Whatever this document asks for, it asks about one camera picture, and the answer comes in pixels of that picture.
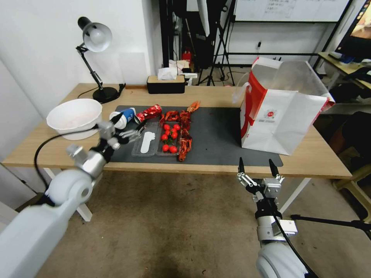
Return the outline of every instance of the tissue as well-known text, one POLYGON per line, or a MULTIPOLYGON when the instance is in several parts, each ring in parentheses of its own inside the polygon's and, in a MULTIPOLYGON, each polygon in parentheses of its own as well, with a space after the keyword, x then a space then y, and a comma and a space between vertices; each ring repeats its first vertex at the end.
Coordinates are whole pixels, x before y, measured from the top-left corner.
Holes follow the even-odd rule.
POLYGON ((176 68, 161 68, 158 70, 158 80, 175 80, 177 78, 176 68))

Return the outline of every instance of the lamp shade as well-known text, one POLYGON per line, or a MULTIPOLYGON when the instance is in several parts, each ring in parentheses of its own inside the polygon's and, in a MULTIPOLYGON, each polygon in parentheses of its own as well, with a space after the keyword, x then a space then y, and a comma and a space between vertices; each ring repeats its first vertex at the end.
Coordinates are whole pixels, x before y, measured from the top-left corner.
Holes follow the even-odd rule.
POLYGON ((87 49, 93 52, 107 49, 112 41, 112 32, 106 25, 91 22, 87 17, 80 17, 77 23, 82 29, 82 39, 87 49))

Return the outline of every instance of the bag handle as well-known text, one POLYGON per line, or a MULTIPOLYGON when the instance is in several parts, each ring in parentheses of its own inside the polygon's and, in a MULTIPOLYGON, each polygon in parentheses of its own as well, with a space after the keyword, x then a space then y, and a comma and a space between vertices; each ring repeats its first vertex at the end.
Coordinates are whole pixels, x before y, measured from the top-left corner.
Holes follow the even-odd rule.
POLYGON ((251 93, 251 84, 249 82, 245 82, 245 84, 241 87, 239 91, 236 88, 235 92, 233 93, 233 103, 236 103, 237 100, 239 100, 239 98, 241 97, 241 95, 246 92, 246 88, 248 88, 248 91, 251 93))
POLYGON ((249 87, 249 92, 251 91, 251 85, 249 82, 245 82, 242 88, 238 91, 238 86, 242 80, 242 78, 245 77, 245 75, 248 75, 250 72, 246 72, 243 76, 241 76, 240 80, 237 82, 236 90, 233 93, 232 101, 233 103, 236 103, 237 100, 241 97, 241 95, 246 91, 246 88, 249 87))

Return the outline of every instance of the gray desk mat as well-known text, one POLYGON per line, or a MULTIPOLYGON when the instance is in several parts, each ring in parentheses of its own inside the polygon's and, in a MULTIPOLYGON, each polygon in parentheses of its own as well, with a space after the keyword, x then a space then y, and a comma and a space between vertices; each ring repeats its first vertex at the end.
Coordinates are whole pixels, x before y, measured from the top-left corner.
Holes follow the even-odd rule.
MULTIPOLYGON (((129 108, 120 105, 116 111, 129 108)), ((137 112, 147 109, 135 106, 137 112)), ((170 110, 181 111, 186 107, 162 107, 163 113, 170 110)), ((184 162, 176 156, 134 157, 131 155, 134 143, 121 146, 111 158, 113 162, 136 163, 183 163, 201 165, 238 165, 240 156, 246 166, 269 166, 271 158, 276 166, 283 163, 278 154, 241 148, 240 109, 224 107, 200 107, 191 115, 190 135, 193 138, 192 150, 187 153, 184 162)), ((137 124, 132 120, 125 130, 133 129, 137 124)))

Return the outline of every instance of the brown carpet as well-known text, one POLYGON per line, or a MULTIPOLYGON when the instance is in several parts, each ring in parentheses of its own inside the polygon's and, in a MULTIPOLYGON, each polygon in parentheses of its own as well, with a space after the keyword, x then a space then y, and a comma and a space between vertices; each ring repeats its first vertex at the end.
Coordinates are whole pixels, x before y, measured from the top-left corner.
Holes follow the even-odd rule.
MULTIPOLYGON (((235 177, 104 174, 87 203, 92 221, 75 213, 38 278, 260 277, 256 209, 235 177)), ((327 180, 312 180, 291 213, 356 218, 327 180)), ((297 226, 292 242, 320 277, 370 276, 371 242, 361 231, 297 226)))

